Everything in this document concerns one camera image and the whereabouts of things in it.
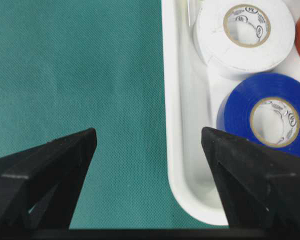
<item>teal textured mat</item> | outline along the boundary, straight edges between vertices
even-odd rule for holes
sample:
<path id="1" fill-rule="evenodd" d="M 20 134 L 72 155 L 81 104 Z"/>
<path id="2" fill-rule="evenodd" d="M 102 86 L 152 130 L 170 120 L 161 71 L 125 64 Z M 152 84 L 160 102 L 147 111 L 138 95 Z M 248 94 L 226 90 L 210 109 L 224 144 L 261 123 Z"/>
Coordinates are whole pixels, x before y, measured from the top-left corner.
<path id="1" fill-rule="evenodd" d="M 89 127 L 72 228 L 208 227 L 169 188 L 161 2 L 0 0 L 0 157 Z"/>

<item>white tray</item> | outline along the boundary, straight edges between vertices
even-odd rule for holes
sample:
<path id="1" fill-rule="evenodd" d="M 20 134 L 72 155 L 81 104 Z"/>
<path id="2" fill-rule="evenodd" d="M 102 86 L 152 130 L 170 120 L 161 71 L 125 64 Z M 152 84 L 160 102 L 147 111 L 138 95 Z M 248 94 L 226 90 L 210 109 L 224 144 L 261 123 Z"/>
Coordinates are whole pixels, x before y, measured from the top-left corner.
<path id="1" fill-rule="evenodd" d="M 216 127 L 217 112 L 222 100 L 240 81 L 225 79 L 211 72 L 197 55 L 192 27 L 200 0 L 161 2 L 170 188 L 181 207 L 192 217 L 212 225 L 227 225 L 201 147 L 201 129 L 205 126 Z M 300 0 L 284 2 L 297 22 L 300 17 Z M 295 47 L 274 72 L 300 81 L 300 57 Z"/>

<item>black plastic part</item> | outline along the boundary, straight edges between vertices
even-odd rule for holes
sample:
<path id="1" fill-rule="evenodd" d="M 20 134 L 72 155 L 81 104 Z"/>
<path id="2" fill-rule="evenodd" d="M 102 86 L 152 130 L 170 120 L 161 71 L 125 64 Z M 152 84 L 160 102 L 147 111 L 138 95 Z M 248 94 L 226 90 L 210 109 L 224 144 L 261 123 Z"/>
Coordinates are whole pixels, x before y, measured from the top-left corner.
<path id="1" fill-rule="evenodd" d="M 69 228 L 96 147 L 91 128 L 0 158 L 0 235 Z"/>
<path id="2" fill-rule="evenodd" d="M 276 239 L 261 229 L 38 230 L 8 233 L 4 240 L 257 240 Z"/>
<path id="3" fill-rule="evenodd" d="M 209 127 L 202 146 L 230 227 L 300 239 L 300 157 Z"/>

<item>tape core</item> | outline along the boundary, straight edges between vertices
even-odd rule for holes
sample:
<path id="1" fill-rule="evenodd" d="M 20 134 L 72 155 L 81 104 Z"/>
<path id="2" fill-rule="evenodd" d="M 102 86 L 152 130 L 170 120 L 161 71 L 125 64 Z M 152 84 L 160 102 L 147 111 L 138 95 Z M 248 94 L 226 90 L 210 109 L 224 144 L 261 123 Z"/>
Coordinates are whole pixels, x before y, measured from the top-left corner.
<path id="1" fill-rule="evenodd" d="M 283 148 L 299 135 L 300 118 L 296 109 L 279 97 L 261 99 L 250 113 L 250 127 L 264 145 Z"/>
<path id="2" fill-rule="evenodd" d="M 255 48 L 267 41 L 271 33 L 268 16 L 258 7 L 240 4 L 232 7 L 223 20 L 227 37 L 245 48 Z"/>

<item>table surface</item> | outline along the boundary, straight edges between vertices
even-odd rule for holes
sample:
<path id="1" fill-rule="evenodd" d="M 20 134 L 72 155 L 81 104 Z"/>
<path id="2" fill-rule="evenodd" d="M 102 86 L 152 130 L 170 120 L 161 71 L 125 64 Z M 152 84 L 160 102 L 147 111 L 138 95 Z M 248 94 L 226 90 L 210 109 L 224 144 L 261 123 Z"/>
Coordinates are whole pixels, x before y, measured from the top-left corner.
<path id="1" fill-rule="evenodd" d="M 171 193 L 164 104 L 159 0 L 0 0 L 0 157 L 97 130 L 72 228 L 213 227 Z"/>

